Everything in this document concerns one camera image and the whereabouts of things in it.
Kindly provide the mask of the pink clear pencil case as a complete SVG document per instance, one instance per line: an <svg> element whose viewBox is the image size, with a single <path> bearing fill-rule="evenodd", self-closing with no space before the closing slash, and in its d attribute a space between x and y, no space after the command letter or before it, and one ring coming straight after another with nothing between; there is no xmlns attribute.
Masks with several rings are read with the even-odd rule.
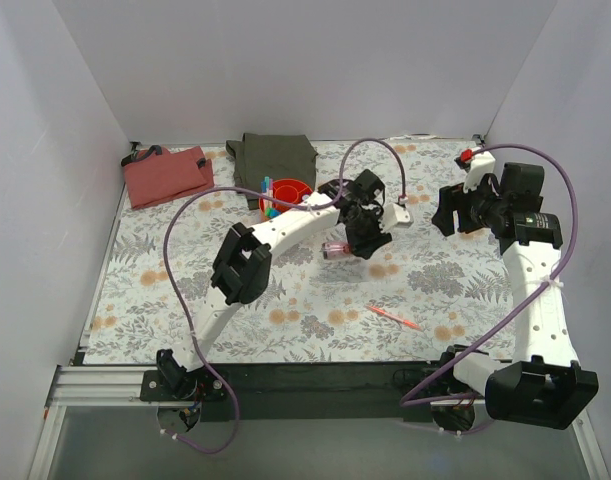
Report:
<svg viewBox="0 0 611 480"><path fill-rule="evenodd" d="M351 248L346 242L325 242L321 251L325 260L341 260L352 256Z"/></svg>

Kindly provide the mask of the orange round divided container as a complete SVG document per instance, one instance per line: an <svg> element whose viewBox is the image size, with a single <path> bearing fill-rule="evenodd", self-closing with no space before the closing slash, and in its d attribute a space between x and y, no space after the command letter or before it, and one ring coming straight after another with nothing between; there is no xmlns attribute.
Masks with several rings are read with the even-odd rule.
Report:
<svg viewBox="0 0 611 480"><path fill-rule="evenodd" d="M313 192L312 188L306 183L296 179L279 179L273 180L273 198L275 200L284 201L290 204L301 203L301 198L304 195L310 195ZM258 201L259 209L261 210L261 217L263 220L269 220L265 217L264 212L266 210L264 199ZM274 210L278 210L281 213L288 210L287 206L277 204L273 202Z"/></svg>

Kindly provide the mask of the orange pen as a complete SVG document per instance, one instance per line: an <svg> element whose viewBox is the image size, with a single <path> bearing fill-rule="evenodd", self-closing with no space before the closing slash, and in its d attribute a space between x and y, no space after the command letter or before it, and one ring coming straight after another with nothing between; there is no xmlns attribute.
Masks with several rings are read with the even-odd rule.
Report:
<svg viewBox="0 0 611 480"><path fill-rule="evenodd" d="M414 330L419 330L419 331L421 330L421 327L418 324L416 324L414 322L411 322L409 320L406 320L404 318L401 318L399 316L393 315L391 313L388 313L388 312L386 312L386 311L384 311L384 310L382 310L382 309L380 309L380 308L378 308L376 306L367 305L366 308L369 311L375 313L378 316L381 316L383 318L386 318L386 319L398 322L399 324L405 325L405 326L407 326L409 328L412 328Z"/></svg>

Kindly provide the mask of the white pen pink cap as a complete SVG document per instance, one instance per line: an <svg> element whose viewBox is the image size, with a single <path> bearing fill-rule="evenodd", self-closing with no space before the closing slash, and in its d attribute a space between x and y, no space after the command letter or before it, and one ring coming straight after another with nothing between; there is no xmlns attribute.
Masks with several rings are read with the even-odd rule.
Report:
<svg viewBox="0 0 611 480"><path fill-rule="evenodd" d="M273 207L273 180L272 179L268 179L266 181L264 194L266 196L266 199L264 201L265 208L271 209Z"/></svg>

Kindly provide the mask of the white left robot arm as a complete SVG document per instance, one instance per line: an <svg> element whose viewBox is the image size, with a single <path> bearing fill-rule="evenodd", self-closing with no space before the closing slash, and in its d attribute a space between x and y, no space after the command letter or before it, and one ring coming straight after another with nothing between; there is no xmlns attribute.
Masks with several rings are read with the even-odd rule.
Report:
<svg viewBox="0 0 611 480"><path fill-rule="evenodd" d="M369 259L392 240L382 220L379 201L385 185L369 170L354 180L332 180L307 200L272 220L230 227L213 262L205 298L191 321L190 337L179 346L160 350L156 365L163 387L178 400L206 392L195 373L201 360L233 315L255 302L269 284L272 262L286 250L337 224L345 226L349 253Z"/></svg>

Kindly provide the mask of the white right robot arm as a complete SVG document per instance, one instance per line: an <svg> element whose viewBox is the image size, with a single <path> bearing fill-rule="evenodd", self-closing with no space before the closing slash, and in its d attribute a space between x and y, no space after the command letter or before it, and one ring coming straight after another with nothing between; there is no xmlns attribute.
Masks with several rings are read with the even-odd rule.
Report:
<svg viewBox="0 0 611 480"><path fill-rule="evenodd" d="M563 430L598 392L596 373L581 367L565 318L555 272L563 245L558 218L541 210L544 170L508 163L493 173L491 159L462 160L463 183L439 192L432 222L445 236L489 229L509 275L514 354L504 365L479 351L459 353L437 373L439 389L482 395L496 420Z"/></svg>

